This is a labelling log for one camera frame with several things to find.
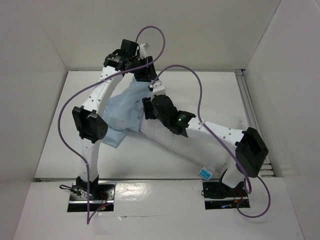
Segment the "light blue pillowcase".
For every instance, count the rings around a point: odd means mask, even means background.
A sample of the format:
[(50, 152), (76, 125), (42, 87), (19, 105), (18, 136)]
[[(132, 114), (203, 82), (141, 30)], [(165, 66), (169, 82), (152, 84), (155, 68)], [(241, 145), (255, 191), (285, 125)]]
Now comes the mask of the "light blue pillowcase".
[(133, 78), (123, 92), (108, 100), (102, 116), (108, 124), (103, 144), (117, 148), (129, 131), (139, 131), (144, 116), (142, 99), (151, 96), (150, 85)]

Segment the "white pillow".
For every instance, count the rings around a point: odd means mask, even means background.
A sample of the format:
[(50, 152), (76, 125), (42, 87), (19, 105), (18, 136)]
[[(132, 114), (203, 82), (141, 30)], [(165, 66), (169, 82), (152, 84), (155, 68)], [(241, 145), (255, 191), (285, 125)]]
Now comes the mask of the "white pillow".
[[(244, 128), (242, 117), (225, 111), (202, 106), (200, 115), (202, 119), (224, 127)], [(220, 171), (232, 159), (220, 144), (173, 134), (158, 119), (143, 118), (139, 130), (165, 148), (215, 172)]]

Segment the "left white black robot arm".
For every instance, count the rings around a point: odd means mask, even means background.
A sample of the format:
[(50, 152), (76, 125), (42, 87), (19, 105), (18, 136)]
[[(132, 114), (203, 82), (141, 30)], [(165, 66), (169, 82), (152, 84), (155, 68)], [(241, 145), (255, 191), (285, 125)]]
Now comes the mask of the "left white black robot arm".
[(75, 106), (72, 117), (78, 131), (81, 151), (72, 148), (60, 137), (63, 144), (81, 159), (80, 171), (76, 178), (76, 191), (92, 200), (99, 193), (98, 155), (101, 142), (109, 126), (103, 119), (103, 112), (112, 93), (126, 74), (133, 74), (139, 82), (149, 83), (156, 77), (155, 59), (147, 55), (147, 43), (124, 39), (120, 48), (106, 56), (98, 82), (84, 88), (92, 89), (81, 106)]

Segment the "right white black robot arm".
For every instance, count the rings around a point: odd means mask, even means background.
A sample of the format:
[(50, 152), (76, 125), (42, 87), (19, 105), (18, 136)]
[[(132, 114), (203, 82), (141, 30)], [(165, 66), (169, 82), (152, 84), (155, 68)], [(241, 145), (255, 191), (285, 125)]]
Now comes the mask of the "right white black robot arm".
[(177, 110), (166, 95), (156, 95), (142, 99), (146, 120), (157, 120), (175, 136), (196, 138), (221, 145), (235, 161), (222, 171), (218, 190), (223, 196), (230, 196), (236, 189), (233, 182), (236, 174), (241, 174), (245, 191), (250, 194), (252, 186), (249, 178), (256, 178), (269, 150), (258, 131), (252, 127), (239, 130), (204, 121), (200, 116)]

